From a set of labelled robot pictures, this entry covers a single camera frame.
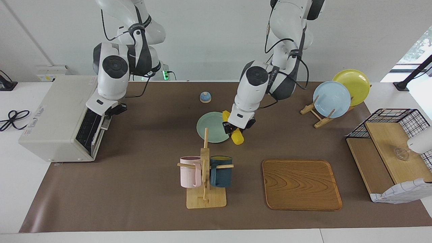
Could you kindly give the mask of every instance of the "wooden mug holder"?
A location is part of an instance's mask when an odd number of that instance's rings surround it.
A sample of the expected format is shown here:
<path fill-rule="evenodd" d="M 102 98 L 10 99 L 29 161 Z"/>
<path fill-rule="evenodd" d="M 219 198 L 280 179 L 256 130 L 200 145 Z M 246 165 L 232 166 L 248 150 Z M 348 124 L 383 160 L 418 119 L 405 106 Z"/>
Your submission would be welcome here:
<path fill-rule="evenodd" d="M 196 188 L 187 188 L 186 207 L 194 208 L 218 208 L 226 206 L 225 188 L 210 185 L 210 149 L 208 148 L 209 129 L 204 135 L 204 148 L 201 148 L 201 179 L 202 184 Z M 195 165 L 177 163 L 177 166 L 195 169 Z M 234 165 L 218 165 L 217 169 L 233 168 Z"/>

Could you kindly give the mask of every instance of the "black stand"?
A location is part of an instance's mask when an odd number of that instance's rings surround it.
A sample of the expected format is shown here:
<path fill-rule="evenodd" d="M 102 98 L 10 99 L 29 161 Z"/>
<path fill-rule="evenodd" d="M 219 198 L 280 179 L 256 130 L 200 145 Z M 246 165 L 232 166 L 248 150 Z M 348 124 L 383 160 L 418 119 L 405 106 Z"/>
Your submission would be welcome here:
<path fill-rule="evenodd" d="M 18 82 L 7 81 L 0 75 L 0 91 L 12 91 Z"/>
<path fill-rule="evenodd" d="M 432 55 L 430 55 L 422 64 L 420 64 L 417 69 L 415 69 L 404 81 L 393 82 L 394 86 L 399 91 L 409 91 L 407 89 L 407 84 L 413 80 L 425 67 L 427 67 L 432 62 Z"/>

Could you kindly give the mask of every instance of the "green light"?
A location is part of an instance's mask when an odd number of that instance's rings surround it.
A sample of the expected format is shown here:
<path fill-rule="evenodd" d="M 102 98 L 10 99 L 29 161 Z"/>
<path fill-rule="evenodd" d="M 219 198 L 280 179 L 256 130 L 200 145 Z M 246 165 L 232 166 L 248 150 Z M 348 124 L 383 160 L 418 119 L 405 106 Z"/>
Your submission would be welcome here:
<path fill-rule="evenodd" d="M 169 74 L 165 70 L 163 70 L 162 73 L 163 73 L 163 78 L 165 80 L 168 80 L 169 79 Z"/>

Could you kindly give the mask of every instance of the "white cloth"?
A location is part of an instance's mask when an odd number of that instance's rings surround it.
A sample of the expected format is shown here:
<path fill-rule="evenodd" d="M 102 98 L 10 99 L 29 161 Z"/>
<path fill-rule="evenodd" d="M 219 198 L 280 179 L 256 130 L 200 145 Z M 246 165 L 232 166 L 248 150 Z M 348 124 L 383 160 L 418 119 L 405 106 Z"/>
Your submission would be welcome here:
<path fill-rule="evenodd" d="M 425 182 L 423 178 L 399 183 L 390 187 L 383 194 L 373 193 L 373 202 L 392 204 L 406 203 L 432 195 L 432 182 Z"/>

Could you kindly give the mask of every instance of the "white wall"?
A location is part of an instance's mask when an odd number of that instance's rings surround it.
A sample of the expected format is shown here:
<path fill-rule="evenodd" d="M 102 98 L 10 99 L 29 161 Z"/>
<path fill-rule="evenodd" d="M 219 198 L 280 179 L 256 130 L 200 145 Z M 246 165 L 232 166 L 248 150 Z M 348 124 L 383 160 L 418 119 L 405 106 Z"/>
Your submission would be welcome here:
<path fill-rule="evenodd" d="M 67 65 L 71 74 L 93 74 L 92 50 L 105 39 L 100 10 L 93 0 L 2 1 L 10 5 L 54 64 Z M 263 51 L 268 0 L 145 2 L 150 15 L 167 32 L 166 41 L 155 48 L 178 79 L 238 79 L 247 62 L 266 61 L 269 56 Z M 315 39 L 303 59 L 312 80 L 330 80 L 343 69 L 355 68 L 379 82 L 432 24 L 430 0 L 326 2 L 323 15 L 308 25 Z M 7 17 L 1 15 L 0 21 L 4 23 Z M 109 36 L 115 35 L 119 24 L 106 17 Z M 0 54 L 10 50 L 11 43 L 16 45 L 14 39 L 5 45 L 0 41 Z M 20 71 L 12 67 L 24 62 L 23 56 L 29 53 L 20 45 L 22 49 L 7 55 L 7 71 L 13 75 Z M 34 65 L 43 62 L 43 58 L 31 61 Z"/>
<path fill-rule="evenodd" d="M 34 66 L 49 63 L 3 1 L 0 1 L 0 23 L 0 70 L 16 81 L 38 81 Z"/>

